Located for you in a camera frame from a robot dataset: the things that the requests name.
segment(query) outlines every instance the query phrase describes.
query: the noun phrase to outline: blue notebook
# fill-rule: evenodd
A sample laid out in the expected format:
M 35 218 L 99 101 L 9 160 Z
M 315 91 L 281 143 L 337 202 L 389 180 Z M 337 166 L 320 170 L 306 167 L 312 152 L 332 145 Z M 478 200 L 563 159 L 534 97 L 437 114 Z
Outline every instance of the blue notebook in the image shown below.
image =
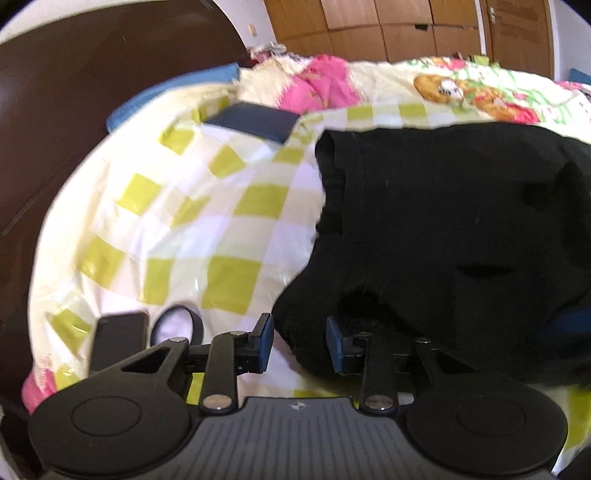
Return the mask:
M 206 120 L 205 124 L 230 128 L 284 144 L 299 120 L 296 113 L 255 103 L 238 102 Z

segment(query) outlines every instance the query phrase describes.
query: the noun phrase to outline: pink cloth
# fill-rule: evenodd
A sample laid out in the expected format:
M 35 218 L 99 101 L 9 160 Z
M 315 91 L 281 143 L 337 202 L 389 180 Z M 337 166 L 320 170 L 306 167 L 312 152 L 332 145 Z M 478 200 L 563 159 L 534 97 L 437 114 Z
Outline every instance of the pink cloth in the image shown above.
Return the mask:
M 349 84 L 346 60 L 318 55 L 308 69 L 294 77 L 278 107 L 303 115 L 329 108 L 359 105 L 360 97 Z
M 31 372 L 22 385 L 22 402 L 30 414 L 35 412 L 41 402 L 57 392 L 56 380 L 51 370 L 41 370 L 41 380 L 43 387 L 37 385 L 35 373 Z

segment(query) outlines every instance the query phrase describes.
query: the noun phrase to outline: smartphone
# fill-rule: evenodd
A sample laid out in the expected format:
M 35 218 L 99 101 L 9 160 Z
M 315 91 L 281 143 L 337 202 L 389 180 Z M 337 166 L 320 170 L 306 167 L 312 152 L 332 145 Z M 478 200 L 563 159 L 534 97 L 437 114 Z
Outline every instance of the smartphone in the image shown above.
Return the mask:
M 96 325 L 90 356 L 90 375 L 147 348 L 148 315 L 145 312 L 101 317 Z

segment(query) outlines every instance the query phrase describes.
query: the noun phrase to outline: black mechanical arm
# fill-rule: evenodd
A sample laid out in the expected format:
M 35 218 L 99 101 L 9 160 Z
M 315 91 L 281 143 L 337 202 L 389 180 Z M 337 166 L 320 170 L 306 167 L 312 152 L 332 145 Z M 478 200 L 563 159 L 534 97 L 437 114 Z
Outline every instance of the black mechanical arm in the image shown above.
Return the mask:
M 236 377 L 267 368 L 273 319 L 251 333 L 183 338 L 105 369 L 42 403 L 30 424 L 44 480 L 549 480 L 567 434 L 548 397 L 430 342 L 327 321 L 349 398 L 247 398 Z M 204 372 L 199 406 L 187 405 Z M 414 394 L 398 405 L 398 392 Z

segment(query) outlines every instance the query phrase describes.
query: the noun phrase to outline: blue towel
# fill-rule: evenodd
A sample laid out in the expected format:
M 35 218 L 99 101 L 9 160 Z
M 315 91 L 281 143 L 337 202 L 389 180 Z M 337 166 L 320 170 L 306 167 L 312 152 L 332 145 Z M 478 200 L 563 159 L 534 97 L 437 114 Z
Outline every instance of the blue towel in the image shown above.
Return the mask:
M 577 69 L 572 69 L 569 75 L 569 82 L 585 83 L 591 85 L 591 76 Z
M 240 77 L 240 67 L 238 63 L 230 63 L 222 67 L 203 70 L 201 72 L 191 72 L 159 83 L 147 90 L 137 94 L 131 100 L 128 100 L 118 109 L 116 109 L 107 119 L 107 130 L 113 133 L 130 116 L 139 111 L 146 103 L 156 98 L 166 90 L 188 85 L 197 85 L 199 83 L 225 83 L 237 80 Z

